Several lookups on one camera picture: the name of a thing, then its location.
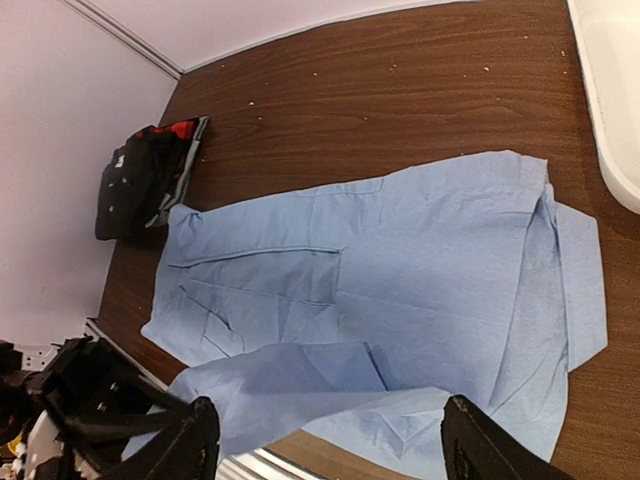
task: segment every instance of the wrinkled fabric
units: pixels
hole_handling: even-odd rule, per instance
[[[464,394],[549,459],[568,372],[607,343],[595,220],[513,152],[169,223],[142,333],[194,367],[171,391],[212,399],[226,455],[304,428],[446,478],[442,408]]]

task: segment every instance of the white surface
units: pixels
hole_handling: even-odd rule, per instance
[[[176,82],[56,1],[0,3],[0,45],[0,338],[59,342],[102,296],[102,169]]]
[[[568,0],[602,176],[640,213],[640,2]]]
[[[92,0],[185,70],[338,20],[455,0]]]

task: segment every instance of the metal strip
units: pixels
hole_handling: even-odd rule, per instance
[[[104,338],[124,358],[135,365],[158,388],[167,389],[167,384],[138,363],[131,355],[119,347],[104,333],[93,319],[87,319],[85,336]],[[323,480],[286,460],[259,448],[252,453],[236,455],[222,460],[218,465],[216,480]]]
[[[151,62],[161,69],[171,78],[180,80],[184,75],[184,69],[180,68],[168,57],[160,53],[153,46],[149,45],[142,38],[118,22],[104,10],[101,10],[88,0],[60,0],[63,4],[71,8],[86,20],[104,30],[112,37],[116,38],[124,45],[132,49],[135,53]]]

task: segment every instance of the light blue cloth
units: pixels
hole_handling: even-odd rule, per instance
[[[597,227],[513,152],[177,206],[142,332],[195,367],[171,390],[213,400],[223,454],[304,428],[445,478],[461,393],[549,459],[567,374],[607,343]]]

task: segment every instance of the brown wooden surface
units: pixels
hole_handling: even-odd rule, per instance
[[[640,478],[640,217],[601,180],[563,0],[423,8],[280,40],[185,76],[163,121],[196,115],[211,129],[186,203],[203,210],[461,153],[549,159],[557,199],[598,219],[610,339],[570,375],[553,463]],[[118,244],[100,324],[170,380],[182,366],[138,333],[163,242]],[[331,479],[400,478],[304,433],[274,449]]]

